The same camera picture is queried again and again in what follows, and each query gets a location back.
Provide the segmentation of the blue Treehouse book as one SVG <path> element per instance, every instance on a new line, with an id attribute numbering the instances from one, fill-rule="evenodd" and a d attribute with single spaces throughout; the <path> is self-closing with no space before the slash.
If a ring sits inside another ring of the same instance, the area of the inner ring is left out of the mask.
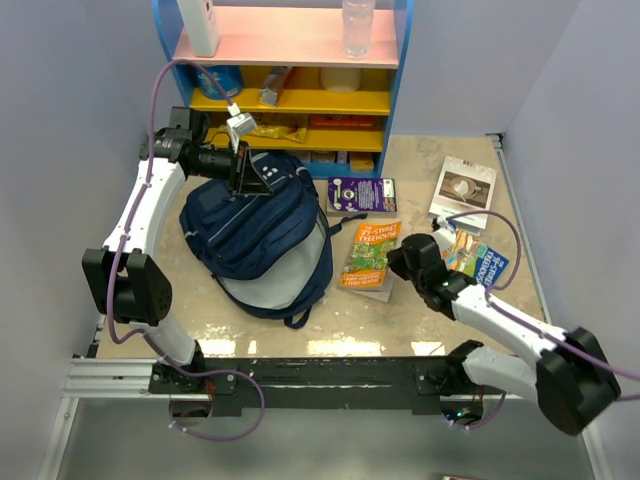
<path id="1" fill-rule="evenodd" d="M 461 229 L 456 231 L 455 243 L 443 253 L 443 259 L 448 269 L 462 272 L 485 287 L 494 285 L 509 265 L 506 257 Z"/>

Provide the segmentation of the orange Treehouse book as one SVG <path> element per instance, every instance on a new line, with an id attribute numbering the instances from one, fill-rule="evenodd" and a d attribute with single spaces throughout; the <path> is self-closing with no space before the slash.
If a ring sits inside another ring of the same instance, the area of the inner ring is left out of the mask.
<path id="1" fill-rule="evenodd" d="M 394 282 L 387 254 L 396 248 L 401 230 L 401 221 L 361 223 L 339 275 L 338 288 L 387 303 Z"/>

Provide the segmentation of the navy blue student backpack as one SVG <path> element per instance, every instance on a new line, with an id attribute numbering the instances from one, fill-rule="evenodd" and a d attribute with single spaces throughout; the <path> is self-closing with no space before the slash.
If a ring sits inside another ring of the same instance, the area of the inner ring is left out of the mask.
<path id="1" fill-rule="evenodd" d="M 192 254 L 246 313 L 304 327 L 334 272 L 331 225 L 306 166 L 285 153 L 261 153 L 254 166 L 272 187 L 232 196 L 209 180 L 187 196 L 179 222 Z"/>

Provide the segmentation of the white coffee cover book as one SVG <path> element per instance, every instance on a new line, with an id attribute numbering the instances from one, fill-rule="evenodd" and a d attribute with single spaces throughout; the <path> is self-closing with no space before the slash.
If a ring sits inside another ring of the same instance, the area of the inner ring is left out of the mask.
<path id="1" fill-rule="evenodd" d="M 453 220 L 458 228 L 480 235 L 488 222 L 487 214 L 494 194 L 497 170 L 491 167 L 446 156 L 429 207 L 432 217 L 466 213 Z"/>

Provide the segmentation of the purple paperback book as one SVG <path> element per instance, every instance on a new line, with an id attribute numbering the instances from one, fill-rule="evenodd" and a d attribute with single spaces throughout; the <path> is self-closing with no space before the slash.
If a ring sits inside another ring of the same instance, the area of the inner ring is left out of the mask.
<path id="1" fill-rule="evenodd" d="M 366 213 L 396 216 L 398 201 L 392 178 L 330 177 L 326 211 L 331 216 Z"/>

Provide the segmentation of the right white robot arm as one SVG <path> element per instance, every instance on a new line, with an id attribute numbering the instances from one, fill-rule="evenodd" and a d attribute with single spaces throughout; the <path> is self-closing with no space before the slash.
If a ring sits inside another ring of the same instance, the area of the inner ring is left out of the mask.
<path id="1" fill-rule="evenodd" d="M 412 234 L 388 252 L 388 266 L 424 303 L 507 348 L 499 353 L 468 342 L 445 369 L 459 393 L 489 386 L 536 404 L 559 431 L 576 436 L 621 398 L 621 388 L 596 337 L 541 322 L 490 294 L 473 277 L 446 266 L 454 236 L 445 229 Z"/>

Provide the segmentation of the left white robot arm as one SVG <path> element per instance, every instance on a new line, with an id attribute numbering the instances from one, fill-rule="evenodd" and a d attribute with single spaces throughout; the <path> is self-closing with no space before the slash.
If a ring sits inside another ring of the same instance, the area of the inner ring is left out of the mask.
<path id="1" fill-rule="evenodd" d="M 112 233 L 98 249 L 88 249 L 82 269 L 111 340 L 122 344 L 141 335 L 164 363 L 175 364 L 171 378 L 185 392 L 200 390 L 207 368 L 196 361 L 197 342 L 171 312 L 173 290 L 155 261 L 159 236 L 176 195 L 190 176 L 219 179 L 233 196 L 270 195 L 243 136 L 257 126 L 237 105 L 228 109 L 226 148 L 207 147 L 205 113 L 186 107 L 171 111 L 171 123 L 151 130 L 141 147 L 134 187 Z"/>

